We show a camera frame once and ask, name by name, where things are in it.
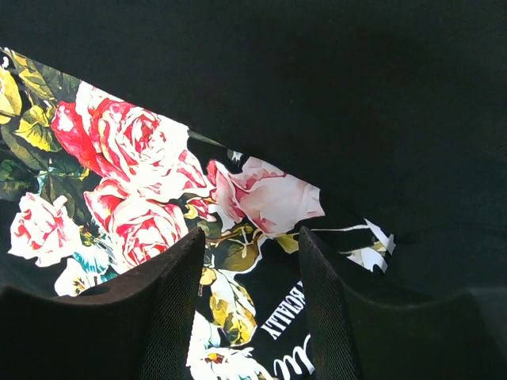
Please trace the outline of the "black floral print t-shirt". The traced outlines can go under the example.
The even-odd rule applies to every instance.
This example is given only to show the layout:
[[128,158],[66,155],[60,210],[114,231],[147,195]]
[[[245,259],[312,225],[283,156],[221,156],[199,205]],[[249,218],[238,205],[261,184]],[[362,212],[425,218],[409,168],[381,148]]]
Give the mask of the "black floral print t-shirt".
[[505,2],[2,2],[1,288],[76,297],[195,228],[182,379],[319,379],[302,228],[506,290]]

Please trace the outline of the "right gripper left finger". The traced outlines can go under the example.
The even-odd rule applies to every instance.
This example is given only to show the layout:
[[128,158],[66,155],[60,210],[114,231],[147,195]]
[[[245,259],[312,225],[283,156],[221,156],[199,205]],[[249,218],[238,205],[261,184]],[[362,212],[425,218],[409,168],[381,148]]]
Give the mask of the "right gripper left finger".
[[182,379],[204,261],[195,228],[76,297],[1,288],[4,379]]

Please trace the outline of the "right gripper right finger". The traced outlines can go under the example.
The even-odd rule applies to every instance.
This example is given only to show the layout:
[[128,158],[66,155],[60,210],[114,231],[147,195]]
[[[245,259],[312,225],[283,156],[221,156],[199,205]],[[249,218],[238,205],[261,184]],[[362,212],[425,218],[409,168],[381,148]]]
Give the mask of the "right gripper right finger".
[[308,228],[299,267],[317,378],[505,378],[505,288],[430,298],[334,253]]

